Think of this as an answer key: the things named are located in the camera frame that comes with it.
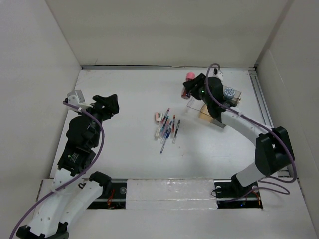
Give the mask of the blue round jar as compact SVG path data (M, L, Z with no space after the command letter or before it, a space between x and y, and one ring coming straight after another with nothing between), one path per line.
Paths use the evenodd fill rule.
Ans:
M223 89L223 96L225 99L231 100L235 97L236 91L231 87L226 87Z

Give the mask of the pink white stapler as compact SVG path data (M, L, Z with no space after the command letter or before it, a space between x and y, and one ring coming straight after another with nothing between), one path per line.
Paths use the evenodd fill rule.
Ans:
M155 123L160 124L162 121L163 114L160 112L155 113Z

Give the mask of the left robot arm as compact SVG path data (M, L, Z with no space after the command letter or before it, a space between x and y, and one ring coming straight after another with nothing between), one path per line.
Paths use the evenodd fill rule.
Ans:
M76 112L69 123L67 143L57 164L51 190L18 221L10 238L67 239L69 228L99 197L111 193L111 177L94 172L81 191L72 197L84 174L99 158L105 142L102 123L119 113L117 94L93 96L87 104L81 90L68 93L63 104Z

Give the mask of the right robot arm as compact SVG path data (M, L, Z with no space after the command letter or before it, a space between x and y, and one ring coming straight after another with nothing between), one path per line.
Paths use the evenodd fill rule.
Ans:
M203 101L214 120L233 128L255 146L254 161L249 166L234 174L229 182L214 184L212 195L231 203L257 193L258 183L293 165L295 159L287 130L281 126L270 128L243 114L237 107L235 89L225 87L221 76L219 70L211 77L189 72L181 95Z

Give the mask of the pink capped pencil tube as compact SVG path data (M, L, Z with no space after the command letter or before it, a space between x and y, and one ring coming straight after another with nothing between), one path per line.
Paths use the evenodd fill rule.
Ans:
M192 81L194 78L195 78L195 73L194 72L188 72L186 74L185 82L187 82L187 84L186 84L187 87L189 86L188 82ZM182 89L182 92L181 92L181 97L183 99L189 99L191 97L191 94L190 94L189 90L185 86L183 86L183 89Z

